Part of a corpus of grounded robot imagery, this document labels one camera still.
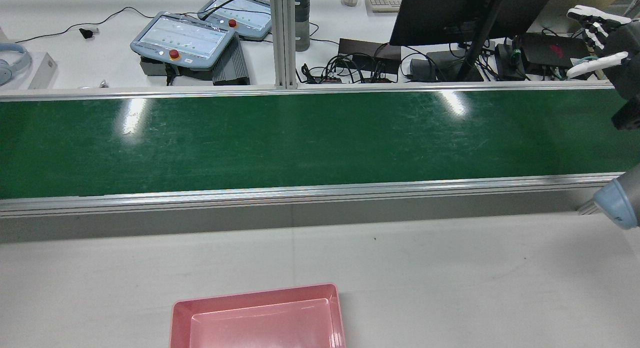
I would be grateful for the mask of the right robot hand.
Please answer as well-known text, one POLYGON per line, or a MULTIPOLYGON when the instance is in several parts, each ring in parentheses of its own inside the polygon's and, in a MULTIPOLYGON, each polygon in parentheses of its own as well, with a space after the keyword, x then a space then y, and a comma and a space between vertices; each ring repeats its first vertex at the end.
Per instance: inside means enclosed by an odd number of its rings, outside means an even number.
POLYGON ((613 15, 590 6, 576 5, 567 17, 580 23, 583 37, 597 58, 576 64, 567 78, 601 69, 624 100, 638 96, 640 90, 638 19, 613 15))

